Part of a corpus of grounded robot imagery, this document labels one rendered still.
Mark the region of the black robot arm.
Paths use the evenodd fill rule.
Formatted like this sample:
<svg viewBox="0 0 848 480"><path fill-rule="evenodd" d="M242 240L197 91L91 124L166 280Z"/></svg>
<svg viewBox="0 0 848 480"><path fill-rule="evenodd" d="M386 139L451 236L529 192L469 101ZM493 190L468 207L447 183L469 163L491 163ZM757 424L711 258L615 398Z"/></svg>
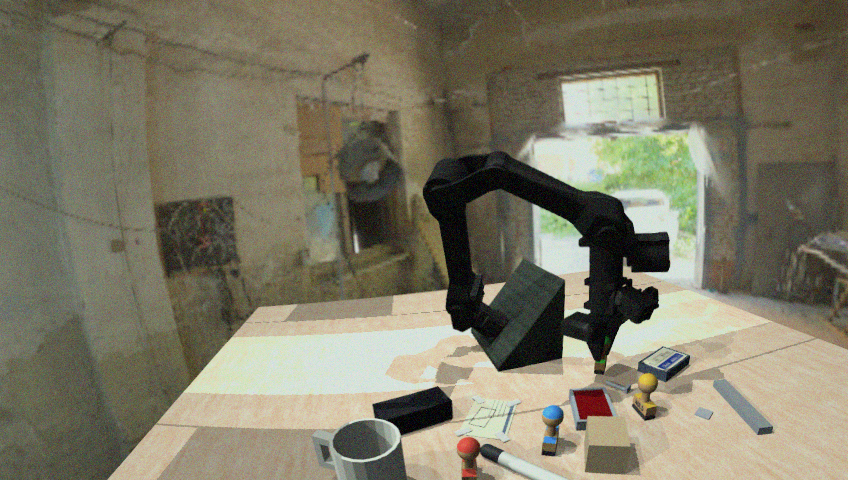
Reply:
<svg viewBox="0 0 848 480"><path fill-rule="evenodd" d="M667 232L635 234L621 200L599 191L582 191L499 150L443 159L423 187L430 214L440 226L449 277L446 310L452 328L474 328L492 344L510 319L483 301L483 275L472 270L466 204L497 189L505 190L568 220L583 235L579 247L589 247L589 271L605 277L623 273L623 258L631 272L665 272L670 268ZM659 308L658 289L632 287L633 279L614 290L608 308L616 307L630 322L649 320ZM641 292L642 291L642 292Z"/></svg>

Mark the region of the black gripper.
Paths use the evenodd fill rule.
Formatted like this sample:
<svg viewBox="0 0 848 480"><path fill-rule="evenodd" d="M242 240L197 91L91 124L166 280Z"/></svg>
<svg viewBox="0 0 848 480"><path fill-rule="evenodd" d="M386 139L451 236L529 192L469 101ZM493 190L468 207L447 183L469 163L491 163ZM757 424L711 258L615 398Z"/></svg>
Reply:
<svg viewBox="0 0 848 480"><path fill-rule="evenodd" d="M596 362L601 360L605 337L608 336L611 343L605 351L608 356L620 326L629 319L617 307L615 313L614 309L608 308L613 291L618 289L620 281L621 287L627 284L627 278L623 277L623 273L605 277L590 273L584 284L589 286L589 301L584 303L584 309L591 313L577 311L560 322L560 334L586 342Z"/></svg>

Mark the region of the yellow rubber stamp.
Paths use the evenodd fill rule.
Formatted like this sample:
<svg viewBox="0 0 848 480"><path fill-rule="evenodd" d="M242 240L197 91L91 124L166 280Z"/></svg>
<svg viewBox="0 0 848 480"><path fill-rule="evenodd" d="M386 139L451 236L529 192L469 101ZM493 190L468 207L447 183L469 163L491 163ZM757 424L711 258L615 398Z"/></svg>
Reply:
<svg viewBox="0 0 848 480"><path fill-rule="evenodd" d="M651 373L643 374L638 380L638 387L642 393L634 394L632 407L644 421L655 418L657 405L650 400L650 393L656 390L657 385L657 378Z"/></svg>

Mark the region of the grey mug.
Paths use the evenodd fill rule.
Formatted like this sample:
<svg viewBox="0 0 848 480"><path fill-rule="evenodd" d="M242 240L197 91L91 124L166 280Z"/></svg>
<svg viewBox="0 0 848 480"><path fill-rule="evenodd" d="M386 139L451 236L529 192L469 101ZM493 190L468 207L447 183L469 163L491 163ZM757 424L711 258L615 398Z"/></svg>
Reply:
<svg viewBox="0 0 848 480"><path fill-rule="evenodd" d="M335 470L338 480L407 480L401 433L391 422L356 419L311 437L319 466Z"/></svg>

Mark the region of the white marker with black cap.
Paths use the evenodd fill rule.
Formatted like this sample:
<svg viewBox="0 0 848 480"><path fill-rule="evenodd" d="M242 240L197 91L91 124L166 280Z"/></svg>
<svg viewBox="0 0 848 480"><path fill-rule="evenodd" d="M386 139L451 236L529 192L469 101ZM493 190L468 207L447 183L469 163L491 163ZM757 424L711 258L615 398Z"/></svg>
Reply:
<svg viewBox="0 0 848 480"><path fill-rule="evenodd" d="M514 470L515 472L533 480L571 480L526 460L524 461L524 459L518 458L506 451L504 452L504 450L501 450L491 444L482 445L480 454L484 456L484 458L488 458L495 463L505 466L512 471Z"/></svg>

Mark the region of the grey rectangular bar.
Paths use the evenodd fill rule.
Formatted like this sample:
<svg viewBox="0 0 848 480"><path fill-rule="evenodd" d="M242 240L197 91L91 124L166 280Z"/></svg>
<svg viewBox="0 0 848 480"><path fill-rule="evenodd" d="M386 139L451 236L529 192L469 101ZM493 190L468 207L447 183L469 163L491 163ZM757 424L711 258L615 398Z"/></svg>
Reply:
<svg viewBox="0 0 848 480"><path fill-rule="evenodd" d="M738 415L754 430L756 435L772 433L773 426L752 406L727 379L714 380L714 389L738 413Z"/></svg>

